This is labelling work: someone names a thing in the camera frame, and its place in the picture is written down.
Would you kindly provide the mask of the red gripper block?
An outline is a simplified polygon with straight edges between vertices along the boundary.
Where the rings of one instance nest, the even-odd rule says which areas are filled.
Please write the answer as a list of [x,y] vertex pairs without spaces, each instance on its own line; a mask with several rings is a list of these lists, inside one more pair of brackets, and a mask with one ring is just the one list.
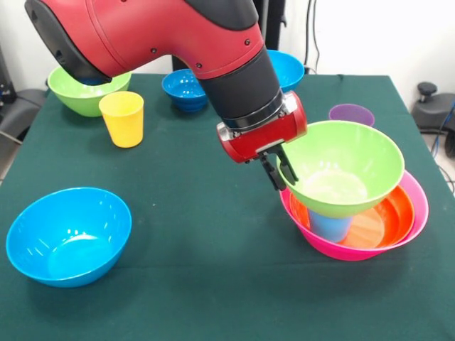
[[[298,181],[296,173],[282,147],[282,143],[294,140],[307,131],[307,119],[299,96],[293,92],[284,94],[284,102],[279,111],[259,126],[236,135],[235,131],[219,123],[216,126],[218,139],[232,160],[244,163],[259,157],[263,151],[277,147],[280,161],[279,169],[291,184]],[[275,190],[284,190],[285,182],[279,171],[269,162],[267,156],[261,156],[260,162]]]

